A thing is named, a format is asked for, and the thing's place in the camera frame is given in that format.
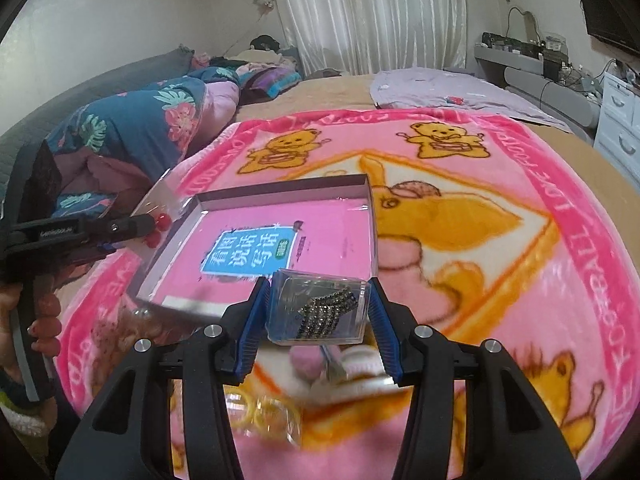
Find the yellow ring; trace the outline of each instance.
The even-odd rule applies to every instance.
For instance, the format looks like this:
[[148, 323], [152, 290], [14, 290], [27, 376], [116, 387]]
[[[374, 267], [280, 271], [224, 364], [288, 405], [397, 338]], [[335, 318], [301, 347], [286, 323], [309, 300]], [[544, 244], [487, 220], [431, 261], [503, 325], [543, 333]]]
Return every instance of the yellow ring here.
[[246, 404], [246, 413], [240, 420], [229, 419], [229, 424], [231, 425], [231, 428], [236, 430], [244, 429], [251, 423], [252, 418], [254, 418], [255, 400], [251, 395], [249, 395], [244, 390], [241, 390], [237, 386], [225, 385], [225, 402], [227, 401], [226, 396], [228, 395], [237, 395], [242, 400], [244, 400], [244, 403]]
[[273, 397], [265, 397], [258, 400], [256, 405], [255, 413], [254, 413], [254, 427], [255, 429], [264, 437], [270, 438], [273, 440], [283, 440], [283, 435], [274, 434], [273, 430], [270, 430], [269, 423], [264, 419], [265, 415], [265, 407], [271, 406], [276, 408], [279, 412], [283, 413], [286, 416], [287, 421], [287, 435], [284, 436], [284, 440], [288, 440], [289, 435], [289, 424], [290, 418], [293, 420], [293, 423], [298, 427], [298, 433], [300, 432], [300, 411], [297, 407], [287, 400], [282, 399], [274, 399]]

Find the pink flower print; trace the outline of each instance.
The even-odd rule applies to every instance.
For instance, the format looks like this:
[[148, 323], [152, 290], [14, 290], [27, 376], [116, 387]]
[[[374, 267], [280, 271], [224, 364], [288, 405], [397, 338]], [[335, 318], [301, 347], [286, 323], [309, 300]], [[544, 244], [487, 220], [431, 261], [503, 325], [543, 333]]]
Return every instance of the pink flower print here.
[[164, 112], [164, 120], [170, 126], [169, 140], [178, 143], [178, 149], [185, 150], [195, 134], [198, 121], [194, 119], [196, 107], [191, 103], [180, 103]]

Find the red bead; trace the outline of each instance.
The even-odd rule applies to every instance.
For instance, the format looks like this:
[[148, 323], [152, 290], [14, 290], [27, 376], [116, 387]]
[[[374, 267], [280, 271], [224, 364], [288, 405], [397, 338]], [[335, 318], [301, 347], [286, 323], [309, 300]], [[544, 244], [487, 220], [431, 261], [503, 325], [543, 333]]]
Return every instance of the red bead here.
[[145, 236], [145, 244], [149, 249], [155, 249], [162, 241], [162, 233], [157, 229]]
[[168, 231], [171, 229], [172, 220], [167, 213], [160, 213], [156, 217], [156, 227], [161, 231]]

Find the silver screw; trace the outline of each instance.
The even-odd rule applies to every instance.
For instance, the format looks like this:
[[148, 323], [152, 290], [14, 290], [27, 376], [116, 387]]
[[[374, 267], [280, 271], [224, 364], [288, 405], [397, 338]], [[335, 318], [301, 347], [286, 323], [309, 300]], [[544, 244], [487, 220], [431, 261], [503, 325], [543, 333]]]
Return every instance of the silver screw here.
[[418, 325], [414, 329], [415, 335], [421, 338], [431, 337], [433, 335], [433, 328], [425, 325]]
[[218, 337], [222, 334], [222, 327], [220, 325], [209, 325], [204, 327], [204, 335], [207, 337]]
[[487, 339], [484, 342], [484, 347], [492, 354], [497, 354], [500, 350], [502, 350], [502, 345], [495, 339]]
[[151, 348], [151, 341], [149, 339], [138, 339], [133, 348], [136, 349], [136, 352], [146, 352]]

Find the human hand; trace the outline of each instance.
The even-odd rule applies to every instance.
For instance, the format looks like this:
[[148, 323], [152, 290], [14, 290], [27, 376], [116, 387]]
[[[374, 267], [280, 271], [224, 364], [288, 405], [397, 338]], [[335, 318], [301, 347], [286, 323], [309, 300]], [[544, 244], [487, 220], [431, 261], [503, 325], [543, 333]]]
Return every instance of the human hand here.
[[[15, 356], [9, 312], [18, 305], [22, 284], [0, 285], [0, 367], [17, 383], [22, 384], [22, 373]], [[36, 338], [31, 345], [36, 352], [46, 357], [55, 357], [60, 353], [60, 342], [56, 339], [62, 331], [58, 320], [60, 301], [53, 294], [45, 294], [36, 305], [36, 321], [28, 332]]]

